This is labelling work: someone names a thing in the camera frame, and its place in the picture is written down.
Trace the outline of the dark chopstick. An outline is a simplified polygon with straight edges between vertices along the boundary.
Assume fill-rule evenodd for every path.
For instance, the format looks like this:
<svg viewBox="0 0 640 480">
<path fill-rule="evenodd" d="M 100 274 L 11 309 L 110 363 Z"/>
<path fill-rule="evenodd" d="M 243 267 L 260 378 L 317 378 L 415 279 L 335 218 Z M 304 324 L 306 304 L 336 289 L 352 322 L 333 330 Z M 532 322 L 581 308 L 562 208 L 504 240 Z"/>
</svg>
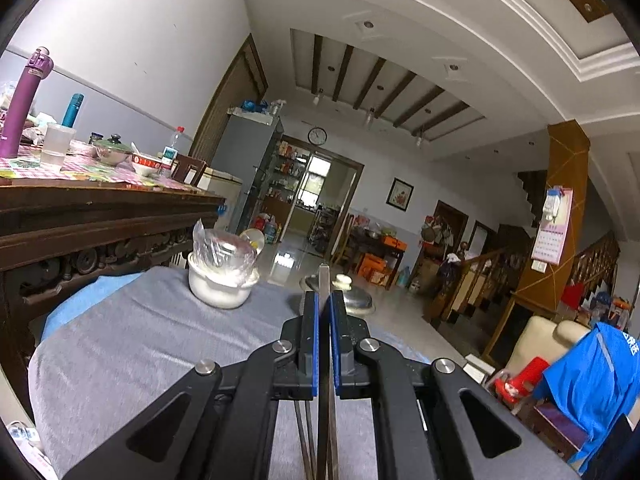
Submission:
<svg viewBox="0 0 640 480">
<path fill-rule="evenodd" d="M 321 263 L 319 280 L 319 396 L 317 478 L 337 479 L 337 434 L 331 356 L 330 267 Z"/>
<path fill-rule="evenodd" d="M 302 453 L 304 475 L 307 480 L 317 478 L 316 447 L 314 446 L 314 427 L 311 422 L 311 403 L 309 401 L 295 401 L 294 413 Z"/>
</svg>

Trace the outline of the white step stool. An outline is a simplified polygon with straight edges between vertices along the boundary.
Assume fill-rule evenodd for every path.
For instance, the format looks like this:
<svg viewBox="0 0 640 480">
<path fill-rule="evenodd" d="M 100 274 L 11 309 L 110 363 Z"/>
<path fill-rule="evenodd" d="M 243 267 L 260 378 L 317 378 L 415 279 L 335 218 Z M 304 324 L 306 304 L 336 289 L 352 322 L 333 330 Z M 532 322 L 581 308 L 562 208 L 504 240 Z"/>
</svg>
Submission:
<svg viewBox="0 0 640 480">
<path fill-rule="evenodd" d="M 468 354 L 464 358 L 463 370 L 480 385 L 485 385 L 496 371 L 495 367 L 474 354 Z"/>
</svg>

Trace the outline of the red child chair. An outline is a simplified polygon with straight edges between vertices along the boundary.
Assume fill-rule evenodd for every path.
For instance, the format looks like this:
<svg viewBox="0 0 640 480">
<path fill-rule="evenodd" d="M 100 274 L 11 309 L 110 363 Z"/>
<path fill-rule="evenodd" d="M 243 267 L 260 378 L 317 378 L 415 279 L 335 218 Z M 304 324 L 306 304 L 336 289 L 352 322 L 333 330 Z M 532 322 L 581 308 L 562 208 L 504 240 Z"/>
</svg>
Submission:
<svg viewBox="0 0 640 480">
<path fill-rule="evenodd" d="M 518 374 L 499 370 L 489 379 L 486 388 L 495 393 L 497 399 L 508 408 L 514 408 L 534 391 L 548 367 L 549 363 L 545 359 L 536 356 Z"/>
</svg>

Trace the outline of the grey felt table cloth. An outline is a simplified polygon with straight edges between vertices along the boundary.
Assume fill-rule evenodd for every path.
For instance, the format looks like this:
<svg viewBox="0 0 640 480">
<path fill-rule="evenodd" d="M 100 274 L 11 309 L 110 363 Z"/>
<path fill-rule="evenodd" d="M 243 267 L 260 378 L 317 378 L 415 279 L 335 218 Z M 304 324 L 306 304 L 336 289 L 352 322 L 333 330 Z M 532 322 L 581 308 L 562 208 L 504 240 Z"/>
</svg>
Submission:
<svg viewBox="0 0 640 480">
<path fill-rule="evenodd" d="M 243 362 L 279 339 L 283 324 L 306 312 L 307 294 L 256 285 L 241 307 L 220 310 L 192 294 L 184 272 L 159 266 L 59 328 L 28 367 L 30 404 L 55 472 L 69 479 L 73 466 L 198 362 Z M 346 460 L 359 478 L 380 478 L 371 402 L 340 399 L 333 365 L 332 356 L 337 460 Z M 316 459 L 318 396 L 309 401 Z M 294 402 L 278 406 L 265 479 L 305 478 Z"/>
</svg>

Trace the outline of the aluminium pot with lid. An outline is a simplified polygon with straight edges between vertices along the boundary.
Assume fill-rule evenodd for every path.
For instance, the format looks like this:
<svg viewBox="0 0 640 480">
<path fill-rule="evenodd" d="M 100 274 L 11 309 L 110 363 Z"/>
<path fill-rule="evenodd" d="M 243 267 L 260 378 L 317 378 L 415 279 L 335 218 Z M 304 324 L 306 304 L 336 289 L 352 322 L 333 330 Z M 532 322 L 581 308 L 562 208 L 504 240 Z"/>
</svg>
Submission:
<svg viewBox="0 0 640 480">
<path fill-rule="evenodd" d="M 318 292 L 319 278 L 317 274 L 304 276 L 299 286 L 304 292 Z M 331 281 L 331 290 L 341 292 L 344 297 L 345 309 L 349 315 L 363 318 L 375 312 L 375 306 L 371 295 L 364 289 L 356 286 L 352 278 L 346 274 L 335 274 Z"/>
</svg>

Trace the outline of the white bowl with plastic bag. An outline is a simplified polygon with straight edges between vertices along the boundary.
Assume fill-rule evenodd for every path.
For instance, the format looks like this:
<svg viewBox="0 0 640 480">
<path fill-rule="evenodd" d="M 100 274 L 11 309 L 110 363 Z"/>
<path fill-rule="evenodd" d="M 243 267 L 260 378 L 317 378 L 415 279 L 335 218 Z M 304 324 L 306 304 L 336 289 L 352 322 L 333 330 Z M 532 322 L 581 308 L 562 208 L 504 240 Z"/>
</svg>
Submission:
<svg viewBox="0 0 640 480">
<path fill-rule="evenodd" d="M 192 294 L 209 307 L 241 307 L 259 281 L 255 249 L 239 235 L 207 229 L 202 220 L 193 228 L 193 249 L 186 257 Z"/>
</svg>

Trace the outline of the beige sofa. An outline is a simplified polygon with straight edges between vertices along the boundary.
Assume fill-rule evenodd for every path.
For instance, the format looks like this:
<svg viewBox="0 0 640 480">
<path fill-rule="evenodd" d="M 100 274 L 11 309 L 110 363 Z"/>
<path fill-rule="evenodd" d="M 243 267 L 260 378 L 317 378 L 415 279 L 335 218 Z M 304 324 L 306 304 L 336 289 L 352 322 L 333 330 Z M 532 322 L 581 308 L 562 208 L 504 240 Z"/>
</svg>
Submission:
<svg viewBox="0 0 640 480">
<path fill-rule="evenodd" d="M 544 359 L 549 365 L 570 351 L 590 332 L 590 329 L 574 321 L 552 322 L 541 316 L 532 316 L 504 367 L 512 375 L 520 374 L 533 359 Z"/>
</svg>

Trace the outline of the blue jacket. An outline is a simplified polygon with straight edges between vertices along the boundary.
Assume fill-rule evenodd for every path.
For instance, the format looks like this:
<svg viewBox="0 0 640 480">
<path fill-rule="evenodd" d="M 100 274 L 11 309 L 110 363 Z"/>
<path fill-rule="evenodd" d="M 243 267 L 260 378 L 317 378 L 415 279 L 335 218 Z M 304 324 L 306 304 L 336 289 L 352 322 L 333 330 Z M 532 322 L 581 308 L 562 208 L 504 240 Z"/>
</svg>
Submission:
<svg viewBox="0 0 640 480">
<path fill-rule="evenodd" d="M 587 471 L 617 419 L 631 412 L 638 396 L 639 341 L 604 323 L 546 368 L 533 392 L 537 400 L 552 400 L 585 431 L 586 442 L 570 458 L 580 474 Z"/>
</svg>

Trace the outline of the blue round table cover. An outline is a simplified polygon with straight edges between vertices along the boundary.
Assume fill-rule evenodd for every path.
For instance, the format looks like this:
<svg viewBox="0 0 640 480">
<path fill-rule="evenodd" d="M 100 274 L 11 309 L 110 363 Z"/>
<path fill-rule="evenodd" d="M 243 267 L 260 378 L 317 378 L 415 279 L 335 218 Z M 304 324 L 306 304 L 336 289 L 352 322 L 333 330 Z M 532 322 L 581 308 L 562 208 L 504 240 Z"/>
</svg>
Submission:
<svg viewBox="0 0 640 480">
<path fill-rule="evenodd" d="M 46 318 L 40 341 L 46 340 L 59 328 L 106 299 L 114 292 L 140 278 L 142 272 L 122 276 L 100 276 L 79 292 L 65 299 Z"/>
</svg>

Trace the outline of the white chest freezer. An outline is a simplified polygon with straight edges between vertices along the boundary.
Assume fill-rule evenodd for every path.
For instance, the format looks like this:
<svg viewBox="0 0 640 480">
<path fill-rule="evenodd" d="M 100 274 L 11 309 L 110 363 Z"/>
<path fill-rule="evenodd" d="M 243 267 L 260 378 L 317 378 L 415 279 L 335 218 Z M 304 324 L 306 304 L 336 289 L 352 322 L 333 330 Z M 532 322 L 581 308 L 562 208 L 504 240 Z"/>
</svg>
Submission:
<svg viewBox="0 0 640 480">
<path fill-rule="evenodd" d="M 242 180 L 232 176 L 232 174 L 228 174 L 228 172 L 206 167 L 204 174 L 198 181 L 198 187 L 201 190 L 224 198 L 224 211 L 218 214 L 216 228 L 228 231 L 235 205 L 241 194 Z"/>
</svg>

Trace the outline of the grey refrigerator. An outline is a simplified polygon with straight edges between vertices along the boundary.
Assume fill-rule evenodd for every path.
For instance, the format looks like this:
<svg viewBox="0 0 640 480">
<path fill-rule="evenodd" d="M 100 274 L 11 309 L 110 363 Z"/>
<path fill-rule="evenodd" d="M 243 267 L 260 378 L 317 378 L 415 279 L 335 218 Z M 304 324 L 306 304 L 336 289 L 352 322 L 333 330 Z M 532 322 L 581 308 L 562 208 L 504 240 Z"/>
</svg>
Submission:
<svg viewBox="0 0 640 480">
<path fill-rule="evenodd" d="M 241 191 L 230 217 L 229 231 L 239 234 L 250 225 L 274 150 L 283 133 L 280 117 L 255 120 L 231 115 L 218 143 L 212 166 L 239 178 Z"/>
</svg>

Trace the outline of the teal thermos bottle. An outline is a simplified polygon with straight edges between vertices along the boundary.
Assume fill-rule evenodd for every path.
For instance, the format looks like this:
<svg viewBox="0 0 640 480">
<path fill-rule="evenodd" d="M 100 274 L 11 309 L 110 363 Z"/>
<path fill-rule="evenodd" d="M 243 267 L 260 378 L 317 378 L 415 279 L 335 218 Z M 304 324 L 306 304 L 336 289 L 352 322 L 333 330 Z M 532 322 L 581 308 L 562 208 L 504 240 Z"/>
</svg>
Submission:
<svg viewBox="0 0 640 480">
<path fill-rule="evenodd" d="M 74 93 L 70 98 L 70 102 L 66 107 L 65 114 L 63 116 L 61 125 L 65 128 L 73 128 L 76 118 L 79 114 L 82 102 L 84 102 L 85 96 L 81 93 Z"/>
</svg>

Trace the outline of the purple thermos bottle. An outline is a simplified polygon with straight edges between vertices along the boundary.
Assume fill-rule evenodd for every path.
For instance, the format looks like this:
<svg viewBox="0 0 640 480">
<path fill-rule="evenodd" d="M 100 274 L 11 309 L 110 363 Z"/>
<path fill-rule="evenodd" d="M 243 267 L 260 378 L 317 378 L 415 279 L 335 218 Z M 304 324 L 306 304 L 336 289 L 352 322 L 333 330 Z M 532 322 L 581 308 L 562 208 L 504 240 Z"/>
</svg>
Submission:
<svg viewBox="0 0 640 480">
<path fill-rule="evenodd" d="M 40 81 L 52 72 L 54 63 L 46 47 L 39 47 L 29 58 L 13 93 L 1 130 L 2 158 L 15 158 L 21 143 L 27 115 L 32 106 Z"/>
</svg>

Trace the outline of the wall calendar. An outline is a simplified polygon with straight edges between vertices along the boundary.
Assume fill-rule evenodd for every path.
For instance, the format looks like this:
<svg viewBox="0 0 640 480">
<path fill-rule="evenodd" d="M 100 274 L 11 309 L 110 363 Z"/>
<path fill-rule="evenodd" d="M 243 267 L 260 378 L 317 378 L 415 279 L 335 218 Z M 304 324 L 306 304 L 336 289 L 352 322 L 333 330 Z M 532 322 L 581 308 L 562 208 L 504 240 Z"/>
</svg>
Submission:
<svg viewBox="0 0 640 480">
<path fill-rule="evenodd" d="M 548 189 L 533 246 L 533 260 L 550 264 L 561 262 L 572 203 L 573 191 L 570 188 L 555 186 Z"/>
</svg>

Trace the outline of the framed wall picture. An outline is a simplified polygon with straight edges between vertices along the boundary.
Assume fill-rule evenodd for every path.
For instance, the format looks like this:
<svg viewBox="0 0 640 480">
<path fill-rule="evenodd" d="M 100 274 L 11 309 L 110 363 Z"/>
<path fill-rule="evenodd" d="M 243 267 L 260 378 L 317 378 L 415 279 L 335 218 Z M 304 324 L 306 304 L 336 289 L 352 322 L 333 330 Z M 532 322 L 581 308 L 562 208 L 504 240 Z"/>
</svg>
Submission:
<svg viewBox="0 0 640 480">
<path fill-rule="evenodd" d="M 392 186 L 390 187 L 390 192 L 387 194 L 386 204 L 401 211 L 406 211 L 408 209 L 413 190 L 413 185 L 395 178 Z"/>
</svg>

